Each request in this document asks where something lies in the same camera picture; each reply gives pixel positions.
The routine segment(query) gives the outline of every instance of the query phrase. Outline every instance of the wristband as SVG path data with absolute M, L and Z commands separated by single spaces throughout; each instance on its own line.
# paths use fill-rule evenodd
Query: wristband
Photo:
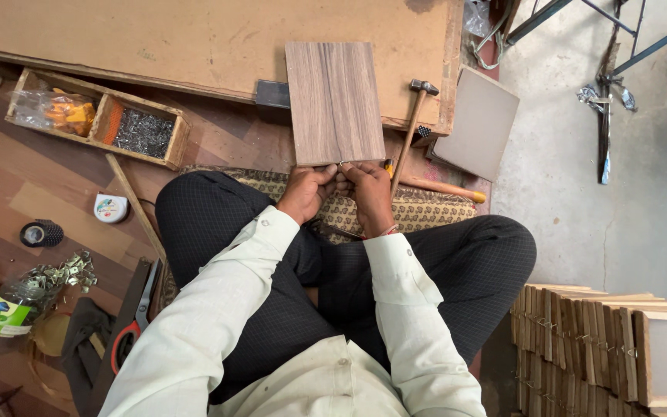
M 387 228 L 384 232 L 382 232 L 378 237 L 383 237 L 383 236 L 387 236 L 387 235 L 389 235 L 389 234 L 398 233 L 398 232 L 399 232 L 399 231 L 398 231 L 398 224 L 396 223 L 396 224 L 394 224 L 394 225 L 388 227 L 388 228 Z M 366 241 L 367 238 L 366 238 L 365 236 L 362 236 L 362 240 L 363 240 L 363 241 Z

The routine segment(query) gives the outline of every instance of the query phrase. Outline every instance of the black checked trousers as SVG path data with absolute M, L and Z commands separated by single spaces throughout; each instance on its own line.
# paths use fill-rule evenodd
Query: black checked trousers
M 270 204 L 266 194 L 216 171 L 181 175 L 166 185 L 156 199 L 156 218 L 176 285 L 194 279 Z M 470 364 L 532 272 L 532 235 L 512 219 L 490 215 L 405 236 L 440 289 L 439 312 Z M 304 286 L 319 288 L 318 309 Z M 302 227 L 277 264 L 269 297 L 223 361 L 225 374 L 211 402 L 228 400 L 321 339 L 341 334 L 389 370 L 374 312 L 364 244 L 334 245 Z

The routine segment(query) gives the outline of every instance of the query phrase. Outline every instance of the hand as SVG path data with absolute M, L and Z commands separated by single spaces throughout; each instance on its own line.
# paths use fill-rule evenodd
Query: hand
M 395 224 L 390 200 L 390 174 L 371 163 L 345 163 L 339 167 L 336 189 L 357 202 L 357 221 L 367 239 L 378 237 Z
M 321 204 L 334 192 L 336 183 L 332 180 L 336 171 L 334 164 L 322 171 L 293 168 L 287 188 L 275 207 L 302 225 L 318 213 Z

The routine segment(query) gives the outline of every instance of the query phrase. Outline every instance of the jar label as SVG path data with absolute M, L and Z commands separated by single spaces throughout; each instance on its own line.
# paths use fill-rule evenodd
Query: jar label
M 13 337 L 29 332 L 32 326 L 22 326 L 22 322 L 31 308 L 10 303 L 0 297 L 0 336 Z

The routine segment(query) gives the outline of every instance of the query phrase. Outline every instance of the red scissors handle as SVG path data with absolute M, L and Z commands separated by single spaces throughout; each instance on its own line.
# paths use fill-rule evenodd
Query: red scissors handle
M 138 326 L 138 322 L 133 320 L 133 323 L 130 323 L 125 327 L 120 333 L 118 333 L 117 338 L 115 339 L 115 344 L 112 346 L 112 370 L 117 375 L 120 372 L 120 366 L 118 364 L 117 355 L 120 352 L 125 350 L 127 344 L 134 344 L 138 340 L 138 337 L 141 336 L 141 328 Z

